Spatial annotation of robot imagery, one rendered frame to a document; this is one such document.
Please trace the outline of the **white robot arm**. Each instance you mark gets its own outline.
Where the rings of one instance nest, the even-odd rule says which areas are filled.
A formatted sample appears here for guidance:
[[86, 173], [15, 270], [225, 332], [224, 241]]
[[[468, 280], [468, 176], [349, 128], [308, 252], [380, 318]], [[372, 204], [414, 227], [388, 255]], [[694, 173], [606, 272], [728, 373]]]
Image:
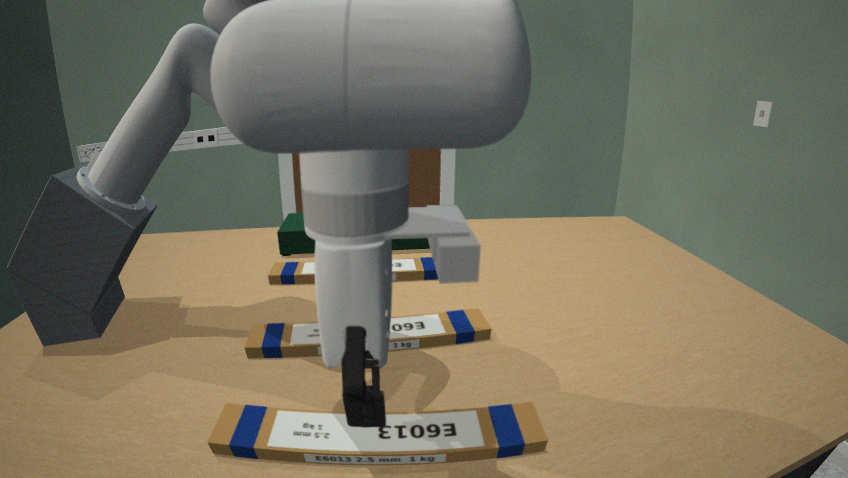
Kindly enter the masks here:
[[203, 16], [219, 35], [179, 29], [103, 150], [85, 150], [89, 196], [140, 214], [194, 92], [247, 146], [301, 153], [311, 231], [364, 237], [409, 219], [384, 239], [427, 238], [439, 284], [479, 281], [458, 206], [409, 207], [409, 150], [389, 149], [478, 148], [514, 130], [531, 87], [516, 0], [206, 0]]

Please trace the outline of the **cardboard welding electrode pack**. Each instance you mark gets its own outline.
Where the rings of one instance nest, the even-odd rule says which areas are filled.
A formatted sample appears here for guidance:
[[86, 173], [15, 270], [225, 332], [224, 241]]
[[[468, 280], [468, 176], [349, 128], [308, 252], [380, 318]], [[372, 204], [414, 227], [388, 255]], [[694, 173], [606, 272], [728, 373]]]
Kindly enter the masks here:
[[[489, 340], [491, 327], [476, 309], [391, 317], [389, 351]], [[252, 324], [247, 358], [322, 356], [318, 322]]]

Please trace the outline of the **tan welding electrode pack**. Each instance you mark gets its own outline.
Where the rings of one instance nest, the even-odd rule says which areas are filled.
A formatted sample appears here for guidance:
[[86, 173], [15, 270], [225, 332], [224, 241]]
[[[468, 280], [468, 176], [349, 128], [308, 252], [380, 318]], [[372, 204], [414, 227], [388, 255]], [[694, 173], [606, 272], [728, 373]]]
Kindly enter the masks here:
[[[315, 262], [274, 263], [269, 285], [315, 284]], [[437, 280], [432, 257], [392, 259], [392, 281]]]

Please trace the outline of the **tan cardboard pack with blue bands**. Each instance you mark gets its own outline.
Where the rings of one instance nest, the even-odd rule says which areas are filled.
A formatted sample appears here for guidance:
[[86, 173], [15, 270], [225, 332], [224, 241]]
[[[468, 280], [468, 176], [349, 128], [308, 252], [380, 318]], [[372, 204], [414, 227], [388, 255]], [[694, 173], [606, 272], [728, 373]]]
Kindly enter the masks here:
[[417, 465], [543, 452], [548, 442], [533, 402], [385, 414], [385, 427], [351, 427], [345, 412], [226, 403], [207, 443], [251, 459]]

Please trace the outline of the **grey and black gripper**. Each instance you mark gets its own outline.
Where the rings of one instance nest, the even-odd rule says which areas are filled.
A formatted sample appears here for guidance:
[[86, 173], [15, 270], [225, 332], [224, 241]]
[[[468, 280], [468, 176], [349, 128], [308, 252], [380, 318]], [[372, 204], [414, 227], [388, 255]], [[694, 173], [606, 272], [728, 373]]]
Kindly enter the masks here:
[[[392, 239], [384, 235], [408, 221], [395, 230], [364, 237], [322, 235], [304, 224], [306, 235], [316, 240], [315, 293], [323, 362], [338, 368], [342, 360], [342, 397], [351, 427], [386, 425], [379, 369], [388, 358]], [[372, 368], [372, 386], [366, 385], [365, 368]]]

